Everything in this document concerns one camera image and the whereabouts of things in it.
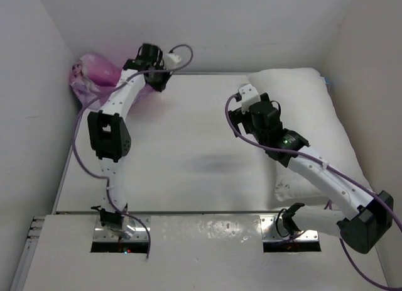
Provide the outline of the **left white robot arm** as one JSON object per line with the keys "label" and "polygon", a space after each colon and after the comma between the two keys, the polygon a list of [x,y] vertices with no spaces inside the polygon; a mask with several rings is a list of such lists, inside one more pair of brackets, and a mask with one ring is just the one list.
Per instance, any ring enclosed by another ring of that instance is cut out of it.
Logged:
{"label": "left white robot arm", "polygon": [[87,117],[90,145],[99,159],[101,175],[106,178],[106,196],[96,209],[100,223],[115,234],[123,236],[127,228],[134,227],[129,217],[122,214],[128,207],[122,187],[124,157],[131,149],[125,122],[128,111],[146,85],[163,91],[171,77],[170,70],[181,61],[172,51],[166,53],[156,45],[142,45],[136,58],[124,64],[116,90],[97,112],[92,111]]}

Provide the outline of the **white pillow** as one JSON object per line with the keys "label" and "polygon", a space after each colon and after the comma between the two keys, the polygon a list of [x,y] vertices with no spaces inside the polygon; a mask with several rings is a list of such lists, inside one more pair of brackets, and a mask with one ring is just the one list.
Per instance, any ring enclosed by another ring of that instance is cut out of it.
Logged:
{"label": "white pillow", "polygon": [[[259,94],[281,106],[284,128],[296,131],[310,146],[341,173],[370,189],[350,139],[339,121],[328,94],[325,79],[312,68],[268,69],[249,74],[243,84],[251,84]],[[267,158],[268,207],[279,209],[295,202],[310,206],[327,202],[324,194],[308,180]]]}

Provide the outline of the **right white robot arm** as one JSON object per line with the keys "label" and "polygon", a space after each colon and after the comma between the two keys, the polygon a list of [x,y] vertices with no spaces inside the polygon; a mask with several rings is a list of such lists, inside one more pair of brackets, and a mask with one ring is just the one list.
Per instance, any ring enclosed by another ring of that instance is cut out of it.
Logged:
{"label": "right white robot arm", "polygon": [[281,109],[273,106],[267,94],[238,92],[229,99],[241,103],[235,110],[225,110],[236,137],[302,176],[337,206],[333,211],[297,202],[283,209],[276,227],[281,237],[315,230],[366,254],[397,222],[389,193],[376,194],[329,165],[302,135],[283,127]]}

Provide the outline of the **pink princess pillowcase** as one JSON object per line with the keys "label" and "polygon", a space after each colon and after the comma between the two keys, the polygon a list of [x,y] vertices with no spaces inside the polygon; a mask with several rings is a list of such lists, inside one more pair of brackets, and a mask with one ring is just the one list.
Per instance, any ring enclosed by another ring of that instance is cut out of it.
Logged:
{"label": "pink princess pillowcase", "polygon": [[82,55],[72,65],[69,84],[82,104],[81,113],[100,111],[123,118],[132,106],[155,91],[137,70],[123,70],[93,53]]}

